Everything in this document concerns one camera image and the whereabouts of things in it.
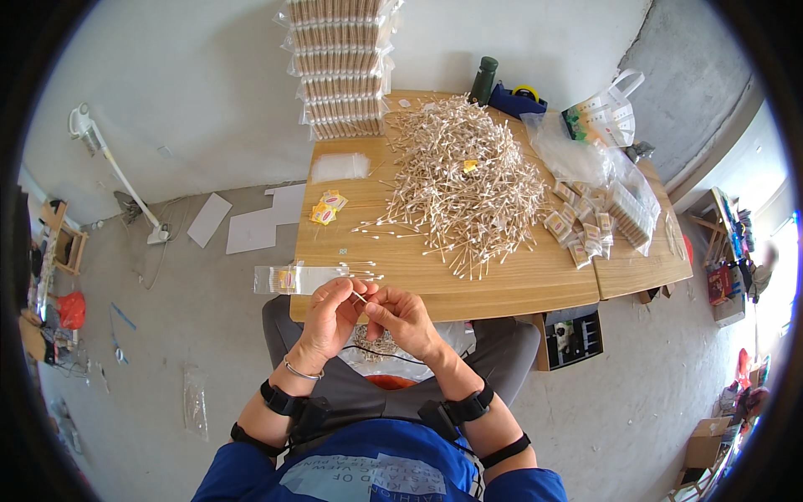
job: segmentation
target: concrete floor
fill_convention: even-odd
[[[234,205],[232,216],[267,207],[263,190],[220,194]],[[276,247],[226,255],[226,218],[201,249],[185,229],[205,201],[197,196],[165,208],[175,225],[189,212],[150,292],[145,285],[163,247],[145,245],[142,218],[130,240],[119,219],[108,220],[90,232],[81,275],[57,272],[59,294],[84,293],[87,317],[79,334],[92,361],[104,366],[111,393],[94,367],[87,387],[83,378],[39,365],[43,392],[47,401],[66,400],[84,449],[76,462],[104,500],[188,500],[271,372],[260,315],[270,297],[251,291],[253,267],[289,263],[297,225],[279,227]],[[696,231],[681,220],[688,234]],[[137,326],[133,331],[113,317],[129,365],[114,358],[109,302]],[[533,371],[512,411],[539,465],[563,476],[569,500],[659,500],[675,480],[694,425],[710,416],[732,382],[739,348],[752,352],[753,325],[747,319],[716,327],[696,266],[693,279],[649,312],[631,296],[603,302],[599,311],[605,353],[556,372]],[[208,375],[208,443],[184,427],[185,363]]]

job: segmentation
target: stack of packaged cotton swabs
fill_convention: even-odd
[[[301,77],[300,123],[310,139],[381,136],[388,112],[398,11],[404,0],[287,0],[274,20],[289,29],[287,73]]]

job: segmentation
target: silver bracelet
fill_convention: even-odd
[[[292,366],[290,366],[290,363],[287,362],[287,356],[284,356],[284,358],[282,359],[282,362],[284,363],[284,367],[287,368],[290,371],[290,373],[293,373],[297,377],[306,378],[307,380],[320,380],[321,378],[324,377],[324,374],[325,374],[324,370],[321,369],[320,374],[317,374],[317,375],[305,375],[305,374],[301,373],[299,370],[297,370],[297,369],[293,368]]]

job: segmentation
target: white stick vacuum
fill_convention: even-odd
[[[89,117],[89,105],[86,103],[81,103],[78,105],[78,108],[70,112],[70,120],[68,125],[70,128],[70,137],[72,137],[72,139],[81,138],[81,141],[83,141],[87,146],[87,150],[89,150],[89,154],[91,156],[94,157],[95,153],[98,150],[101,150],[103,152],[103,156],[106,157],[106,160],[111,162],[117,177],[123,182],[125,188],[131,194],[134,200],[137,201],[137,205],[142,209],[142,212],[145,213],[145,216],[153,225],[153,232],[151,232],[151,234],[148,236],[148,244],[167,242],[167,240],[170,238],[170,233],[167,230],[167,224],[159,223],[159,220],[156,218],[156,216],[154,216],[145,203],[142,202],[142,199],[131,187],[131,184],[128,183],[123,171],[120,170],[120,167],[114,161],[112,152],[108,149],[108,146],[106,146],[106,141],[104,141],[103,136],[100,135],[100,130],[98,129],[97,124]]]

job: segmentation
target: blue t-shirt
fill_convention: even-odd
[[[277,471],[259,449],[229,443],[214,456],[193,500],[463,502],[474,464],[432,429],[378,418],[344,427]],[[491,481],[485,500],[566,501],[563,481],[546,469],[519,469]]]

